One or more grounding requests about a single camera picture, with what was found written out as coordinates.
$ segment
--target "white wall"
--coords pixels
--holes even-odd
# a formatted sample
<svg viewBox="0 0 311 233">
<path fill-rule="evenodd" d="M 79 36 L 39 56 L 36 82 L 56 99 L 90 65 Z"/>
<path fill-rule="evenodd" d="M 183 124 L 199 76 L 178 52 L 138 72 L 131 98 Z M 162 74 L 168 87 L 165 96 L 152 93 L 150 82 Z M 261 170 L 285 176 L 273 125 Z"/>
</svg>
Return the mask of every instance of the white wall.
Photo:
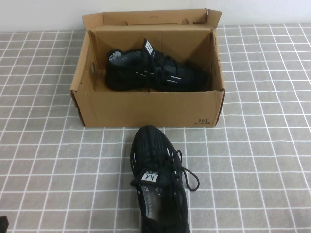
<svg viewBox="0 0 311 233">
<path fill-rule="evenodd" d="M 0 32 L 83 29 L 102 11 L 210 8 L 221 25 L 311 22 L 311 0 L 0 0 Z"/>
</svg>

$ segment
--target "grid pattern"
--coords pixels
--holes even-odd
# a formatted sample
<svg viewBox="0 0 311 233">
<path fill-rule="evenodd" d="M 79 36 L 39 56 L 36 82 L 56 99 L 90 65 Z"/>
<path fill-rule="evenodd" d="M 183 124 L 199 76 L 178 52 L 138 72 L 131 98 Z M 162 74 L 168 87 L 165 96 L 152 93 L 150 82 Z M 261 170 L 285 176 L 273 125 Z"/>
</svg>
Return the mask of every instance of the grid pattern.
<svg viewBox="0 0 311 233">
<path fill-rule="evenodd" d="M 219 27 L 217 127 L 162 129 L 201 181 L 193 233 L 311 232 L 311 24 Z M 0 33 L 0 215 L 9 233 L 138 233 L 137 129 L 85 129 L 69 95 L 84 32 Z"/>
</svg>

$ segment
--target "shoe box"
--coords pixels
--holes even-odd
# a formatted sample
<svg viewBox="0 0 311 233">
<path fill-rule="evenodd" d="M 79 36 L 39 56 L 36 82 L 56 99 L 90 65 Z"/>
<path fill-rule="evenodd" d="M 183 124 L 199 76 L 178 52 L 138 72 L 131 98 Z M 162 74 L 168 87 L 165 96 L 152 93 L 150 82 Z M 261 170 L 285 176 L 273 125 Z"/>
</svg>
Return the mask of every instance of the shoe box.
<svg viewBox="0 0 311 233">
<path fill-rule="evenodd" d="M 87 30 L 70 92 L 86 127 L 214 127 L 225 88 L 217 33 L 221 12 L 207 9 L 84 15 Z M 105 85 L 107 54 L 140 49 L 146 38 L 176 61 L 212 74 L 212 90 L 117 92 Z"/>
</svg>

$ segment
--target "shoelace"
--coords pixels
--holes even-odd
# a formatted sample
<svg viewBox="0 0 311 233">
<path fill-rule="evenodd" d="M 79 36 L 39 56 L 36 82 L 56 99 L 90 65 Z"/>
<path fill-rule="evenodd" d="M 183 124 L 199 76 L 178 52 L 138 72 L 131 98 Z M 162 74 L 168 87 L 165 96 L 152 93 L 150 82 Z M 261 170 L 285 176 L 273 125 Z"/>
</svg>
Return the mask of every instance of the shoelace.
<svg viewBox="0 0 311 233">
<path fill-rule="evenodd" d="M 168 166 L 170 168 L 171 172 L 175 173 L 174 177 L 176 179 L 180 179 L 179 175 L 176 172 L 175 166 L 174 166 L 173 155 L 171 154 L 171 155 L 161 155 L 161 156 L 159 156 L 158 152 L 157 152 L 157 150 L 155 148 L 152 148 L 152 150 L 154 150 L 156 152 L 156 156 L 154 156 L 154 155 L 146 156 L 144 158 L 144 162 L 145 163 L 155 163 L 157 165 L 157 168 L 160 168 L 161 166 Z M 182 163 L 183 155 L 182 155 L 180 150 L 176 151 L 176 155 L 178 155 L 178 154 L 180 156 L 180 163 Z M 135 163 L 134 159 L 131 158 L 132 169 L 134 169 L 134 163 Z M 186 180 L 187 188 L 190 191 L 192 191 L 192 192 L 196 191 L 200 187 L 200 180 L 199 180 L 199 178 L 192 171 L 190 171 L 189 169 L 187 169 L 187 168 L 185 168 L 183 166 L 181 166 L 181 170 L 183 171 L 183 173 L 185 175 L 185 180 Z M 194 178 L 197 180 L 197 186 L 195 188 L 190 188 L 186 171 L 189 172 L 192 176 L 194 176 Z"/>
<path fill-rule="evenodd" d="M 158 73 L 156 73 L 156 67 L 161 68 L 161 73 L 160 73 L 161 79 L 167 80 L 169 78 L 169 75 L 167 77 L 165 77 L 165 70 L 164 70 L 164 65 L 167 61 L 173 61 L 173 63 L 175 64 L 175 67 L 176 67 L 176 75 L 178 76 L 177 61 L 174 58 L 172 58 L 171 56 L 164 56 L 164 53 L 162 53 L 162 52 L 154 51 L 154 54 L 150 59 L 150 64 L 146 67 L 146 71 L 147 71 L 146 82 L 147 82 L 148 92 L 150 92 L 150 88 L 149 88 L 150 67 L 153 68 L 154 76 L 155 76 L 155 79 L 157 81 L 157 84 L 160 85 L 159 71 L 158 71 Z"/>
</svg>

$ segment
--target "dark object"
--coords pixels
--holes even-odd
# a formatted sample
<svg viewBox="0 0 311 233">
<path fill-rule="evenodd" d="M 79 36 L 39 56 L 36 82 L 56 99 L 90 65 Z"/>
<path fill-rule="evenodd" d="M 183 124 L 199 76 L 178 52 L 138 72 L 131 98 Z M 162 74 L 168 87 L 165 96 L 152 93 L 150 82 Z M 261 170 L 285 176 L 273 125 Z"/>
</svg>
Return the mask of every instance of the dark object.
<svg viewBox="0 0 311 233">
<path fill-rule="evenodd" d="M 143 87 L 164 91 L 202 91 L 211 75 L 164 56 L 144 39 L 141 50 L 112 50 L 107 55 L 106 84 L 116 91 Z"/>
<path fill-rule="evenodd" d="M 0 217 L 0 233 L 6 233 L 6 230 L 9 227 L 9 221 L 6 216 Z"/>
<path fill-rule="evenodd" d="M 142 215 L 142 233 L 188 233 L 187 197 L 183 187 L 185 174 L 191 191 L 199 188 L 196 175 L 182 167 L 182 154 L 154 126 L 144 126 L 135 135 L 131 149 L 131 167 L 135 178 Z M 186 172 L 198 182 L 195 189 L 188 184 Z"/>
</svg>

